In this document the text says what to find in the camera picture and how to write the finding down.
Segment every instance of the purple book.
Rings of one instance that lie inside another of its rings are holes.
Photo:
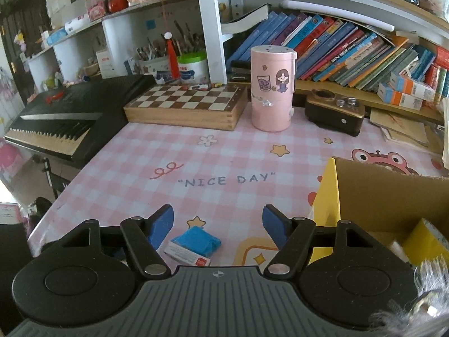
[[[271,43],[273,46],[280,46],[284,40],[304,21],[307,15],[300,12],[299,15],[287,26],[284,31]]]

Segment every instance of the dark wooden door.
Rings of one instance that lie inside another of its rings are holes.
[[[47,14],[46,0],[0,0],[0,33],[10,63],[14,81],[24,103],[34,91],[34,81],[30,72],[25,72],[20,59],[20,47],[14,37],[22,31],[26,43],[26,56],[38,53],[40,43],[39,27],[51,29]]]

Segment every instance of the chess board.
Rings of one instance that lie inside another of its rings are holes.
[[[124,110],[130,122],[234,130],[247,101],[245,85],[163,85]]]

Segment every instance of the yellow star print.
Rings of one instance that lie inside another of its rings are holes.
[[[287,150],[286,145],[273,145],[273,149],[270,151],[270,153],[277,154],[279,157],[282,157],[285,154],[289,154],[290,152]]]
[[[187,225],[189,226],[189,229],[192,227],[200,227],[203,228],[206,222],[202,221],[199,217],[195,217],[192,220],[187,221]]]

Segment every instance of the red logo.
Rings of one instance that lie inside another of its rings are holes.
[[[195,262],[196,266],[206,266],[207,261],[204,258],[199,257]]]

